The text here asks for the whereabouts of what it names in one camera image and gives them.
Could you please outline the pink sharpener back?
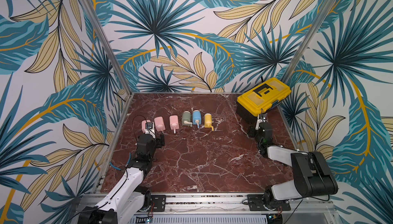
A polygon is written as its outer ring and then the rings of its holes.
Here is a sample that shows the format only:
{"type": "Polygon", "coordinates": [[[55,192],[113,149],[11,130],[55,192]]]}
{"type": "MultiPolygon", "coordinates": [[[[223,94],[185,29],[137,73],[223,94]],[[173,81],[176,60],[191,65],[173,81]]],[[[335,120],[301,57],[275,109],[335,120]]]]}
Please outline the pink sharpener back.
{"type": "Polygon", "coordinates": [[[171,115],[169,117],[169,123],[171,130],[176,134],[177,130],[179,129],[179,118],[177,115],[171,115]]]}

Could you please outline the yellow pencil sharpener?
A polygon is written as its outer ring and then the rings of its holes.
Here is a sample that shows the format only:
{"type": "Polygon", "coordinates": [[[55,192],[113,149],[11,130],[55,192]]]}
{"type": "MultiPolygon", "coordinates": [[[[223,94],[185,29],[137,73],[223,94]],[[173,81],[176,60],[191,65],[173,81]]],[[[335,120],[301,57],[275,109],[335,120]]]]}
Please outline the yellow pencil sharpener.
{"type": "Polygon", "coordinates": [[[206,113],[204,115],[204,128],[210,128],[212,131],[214,131],[212,115],[210,113],[206,113]]]}

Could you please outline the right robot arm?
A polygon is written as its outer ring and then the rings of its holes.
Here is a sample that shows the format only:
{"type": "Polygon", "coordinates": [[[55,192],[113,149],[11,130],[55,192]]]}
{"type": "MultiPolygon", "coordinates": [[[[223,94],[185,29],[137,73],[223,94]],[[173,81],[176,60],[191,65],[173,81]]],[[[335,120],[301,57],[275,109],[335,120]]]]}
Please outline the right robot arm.
{"type": "Polygon", "coordinates": [[[260,155],[292,168],[292,180],[266,188],[266,203],[334,195],[338,192],[338,184],[322,153],[292,150],[274,144],[269,123],[250,125],[247,135],[255,139],[260,155]]]}

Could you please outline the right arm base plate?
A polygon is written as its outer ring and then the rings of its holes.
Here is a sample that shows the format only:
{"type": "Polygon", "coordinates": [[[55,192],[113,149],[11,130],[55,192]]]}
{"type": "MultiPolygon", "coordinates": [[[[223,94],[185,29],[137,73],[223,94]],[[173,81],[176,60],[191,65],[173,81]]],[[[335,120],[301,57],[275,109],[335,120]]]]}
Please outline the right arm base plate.
{"type": "Polygon", "coordinates": [[[270,195],[248,194],[247,200],[250,211],[290,211],[287,200],[276,200],[270,195]]]}

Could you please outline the blue pencil sharpener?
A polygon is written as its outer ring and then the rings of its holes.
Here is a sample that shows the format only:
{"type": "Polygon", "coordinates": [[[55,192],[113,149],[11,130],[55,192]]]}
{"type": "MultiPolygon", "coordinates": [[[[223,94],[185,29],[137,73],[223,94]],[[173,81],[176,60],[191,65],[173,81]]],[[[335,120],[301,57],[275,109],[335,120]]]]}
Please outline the blue pencil sharpener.
{"type": "Polygon", "coordinates": [[[200,128],[202,116],[199,110],[194,110],[192,112],[192,124],[196,125],[197,128],[200,128]]]}

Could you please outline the pink sharpener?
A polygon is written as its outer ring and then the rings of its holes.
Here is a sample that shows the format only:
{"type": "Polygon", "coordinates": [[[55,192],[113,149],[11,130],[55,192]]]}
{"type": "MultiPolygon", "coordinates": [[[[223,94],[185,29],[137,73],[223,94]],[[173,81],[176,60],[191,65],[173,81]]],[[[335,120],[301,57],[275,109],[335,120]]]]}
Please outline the pink sharpener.
{"type": "Polygon", "coordinates": [[[150,123],[150,120],[149,120],[149,119],[145,119],[145,120],[143,120],[143,121],[141,122],[141,130],[142,130],[143,133],[145,133],[145,131],[146,131],[146,124],[147,124],[147,123],[150,123]]]}
{"type": "Polygon", "coordinates": [[[177,130],[179,129],[179,118],[177,115],[171,115],[169,117],[169,123],[171,130],[176,134],[177,130]]]}
{"type": "Polygon", "coordinates": [[[162,116],[154,118],[154,124],[157,132],[165,131],[165,123],[162,116]]]}

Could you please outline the green pencil sharpener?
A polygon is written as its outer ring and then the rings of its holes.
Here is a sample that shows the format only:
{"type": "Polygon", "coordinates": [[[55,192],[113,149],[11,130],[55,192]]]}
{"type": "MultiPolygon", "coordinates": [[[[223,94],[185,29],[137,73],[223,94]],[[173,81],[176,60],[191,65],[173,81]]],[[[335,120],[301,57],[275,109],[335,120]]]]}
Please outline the green pencil sharpener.
{"type": "Polygon", "coordinates": [[[189,111],[184,111],[182,114],[182,125],[192,127],[193,123],[191,120],[191,113],[189,111]]]}

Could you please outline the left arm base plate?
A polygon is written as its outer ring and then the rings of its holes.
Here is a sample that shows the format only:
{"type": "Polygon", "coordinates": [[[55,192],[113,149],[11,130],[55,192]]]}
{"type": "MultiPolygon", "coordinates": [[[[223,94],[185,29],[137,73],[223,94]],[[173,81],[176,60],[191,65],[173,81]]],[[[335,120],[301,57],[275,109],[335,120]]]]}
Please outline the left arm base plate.
{"type": "Polygon", "coordinates": [[[149,195],[145,196],[144,204],[140,212],[164,212],[166,207],[166,195],[149,195]]]}

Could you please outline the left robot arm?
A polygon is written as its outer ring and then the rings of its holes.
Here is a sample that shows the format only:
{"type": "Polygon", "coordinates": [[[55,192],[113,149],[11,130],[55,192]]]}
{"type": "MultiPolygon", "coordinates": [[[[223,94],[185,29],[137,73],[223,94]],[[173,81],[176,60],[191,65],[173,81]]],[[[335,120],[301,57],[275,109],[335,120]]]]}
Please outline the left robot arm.
{"type": "Polygon", "coordinates": [[[154,154],[165,146],[164,134],[148,132],[137,139],[136,156],[127,164],[116,186],[95,206],[85,207],[79,224],[128,224],[138,211],[152,209],[151,192],[141,184],[150,172],[154,154]]]}

